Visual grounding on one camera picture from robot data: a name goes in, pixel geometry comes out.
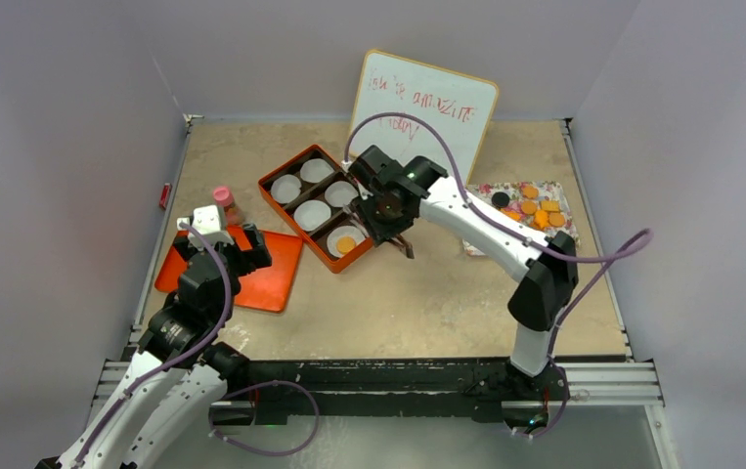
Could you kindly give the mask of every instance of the red handwriting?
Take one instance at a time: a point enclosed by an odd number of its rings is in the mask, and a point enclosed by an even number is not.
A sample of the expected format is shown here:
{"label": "red handwriting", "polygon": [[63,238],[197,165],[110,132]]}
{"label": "red handwriting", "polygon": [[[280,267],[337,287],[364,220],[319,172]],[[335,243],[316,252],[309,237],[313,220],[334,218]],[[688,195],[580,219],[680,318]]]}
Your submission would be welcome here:
{"label": "red handwriting", "polygon": [[[384,91],[388,93],[395,93],[400,100],[404,100],[404,95],[407,93],[407,87],[403,81],[398,79],[397,75],[384,76],[383,73],[379,73],[375,68],[370,73],[370,78],[367,81],[367,88],[372,91]],[[448,115],[451,119],[455,119],[459,122],[468,122],[476,112],[476,107],[460,105],[457,100],[446,99],[441,96],[435,96],[432,93],[422,93],[416,91],[413,93],[413,104],[425,109],[433,109],[442,115]],[[393,124],[393,128],[396,130],[402,130],[405,133],[410,133],[410,139],[418,130],[411,130],[413,125],[408,125],[408,121],[404,119],[398,119],[398,124]]]}
{"label": "red handwriting", "polygon": [[435,108],[443,115],[450,115],[460,122],[467,122],[476,111],[473,106],[457,106],[456,100],[447,100],[430,93],[416,91],[413,93],[413,104],[424,108]]}
{"label": "red handwriting", "polygon": [[421,128],[417,123],[405,119],[404,117],[386,117],[379,119],[378,123],[385,128],[400,131],[402,134],[407,134],[407,138],[411,142],[416,136],[418,130]]}
{"label": "red handwriting", "polygon": [[376,74],[375,68],[373,68],[373,73],[370,75],[370,82],[367,84],[367,87],[371,90],[386,90],[387,79],[384,78],[384,75]]}

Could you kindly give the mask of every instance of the black puck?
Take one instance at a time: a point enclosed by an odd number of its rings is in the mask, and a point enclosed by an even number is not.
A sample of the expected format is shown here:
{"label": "black puck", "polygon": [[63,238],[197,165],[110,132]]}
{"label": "black puck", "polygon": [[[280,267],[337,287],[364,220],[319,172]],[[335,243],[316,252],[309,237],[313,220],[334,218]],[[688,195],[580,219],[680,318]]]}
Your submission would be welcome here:
{"label": "black puck", "polygon": [[506,208],[510,204],[510,196],[504,192],[497,192],[491,195],[491,203],[497,208]]}

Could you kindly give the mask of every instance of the red object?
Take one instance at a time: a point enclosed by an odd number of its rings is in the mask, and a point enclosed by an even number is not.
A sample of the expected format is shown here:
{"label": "red object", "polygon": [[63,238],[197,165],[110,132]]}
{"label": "red object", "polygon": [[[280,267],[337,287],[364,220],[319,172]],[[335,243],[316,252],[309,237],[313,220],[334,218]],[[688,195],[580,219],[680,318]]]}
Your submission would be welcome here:
{"label": "red object", "polygon": [[162,185],[162,192],[159,194],[159,208],[165,210],[168,207],[168,195],[171,194],[171,185],[165,183]]}
{"label": "red object", "polygon": [[[242,228],[229,227],[228,231],[239,246],[249,246]],[[185,234],[186,232],[179,232],[177,236]],[[235,296],[235,305],[280,313],[286,307],[289,298],[300,252],[303,249],[303,239],[274,232],[263,232],[263,237],[266,239],[269,253],[272,254],[272,266],[240,277],[241,292]],[[171,247],[156,276],[154,288],[163,292],[176,290],[177,280],[186,267],[186,262]]]}

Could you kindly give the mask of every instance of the tan countertop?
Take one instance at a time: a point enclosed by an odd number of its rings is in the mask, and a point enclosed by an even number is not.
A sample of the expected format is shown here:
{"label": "tan countertop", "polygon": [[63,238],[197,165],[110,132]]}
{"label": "tan countertop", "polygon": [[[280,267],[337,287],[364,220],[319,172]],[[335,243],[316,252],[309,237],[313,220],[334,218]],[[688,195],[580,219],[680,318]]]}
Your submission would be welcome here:
{"label": "tan countertop", "polygon": [[[164,253],[176,219],[213,203],[228,185],[249,221],[261,230],[293,234],[261,198],[257,180],[313,143],[340,158],[348,123],[242,124],[194,127],[174,197]],[[554,180],[562,184],[580,235],[580,254],[596,254],[568,152],[557,122],[495,122],[470,183]],[[506,303],[516,283],[493,261],[464,254],[461,240],[423,220],[405,232],[415,260],[382,245],[331,273],[304,247],[286,310],[278,315],[236,308],[222,340],[253,359],[352,359],[509,355],[516,322]],[[580,265],[580,285],[598,268]],[[149,318],[164,293],[153,289]],[[605,281],[564,324],[558,355],[623,355],[625,345]]]}

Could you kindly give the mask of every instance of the gray floor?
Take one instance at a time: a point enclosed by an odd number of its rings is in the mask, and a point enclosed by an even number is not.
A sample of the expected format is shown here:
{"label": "gray floor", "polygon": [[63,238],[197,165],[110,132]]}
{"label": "gray floor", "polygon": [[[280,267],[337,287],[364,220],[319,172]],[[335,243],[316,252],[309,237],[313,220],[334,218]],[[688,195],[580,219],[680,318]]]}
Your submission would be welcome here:
{"label": "gray floor", "polygon": [[[289,424],[226,433],[267,449],[293,448],[311,417]],[[264,457],[207,438],[206,420],[189,427],[157,468],[430,469],[554,468],[659,469],[642,407],[573,407],[559,426],[533,443],[508,435],[504,425],[465,418],[328,417],[313,444],[289,457]]]}

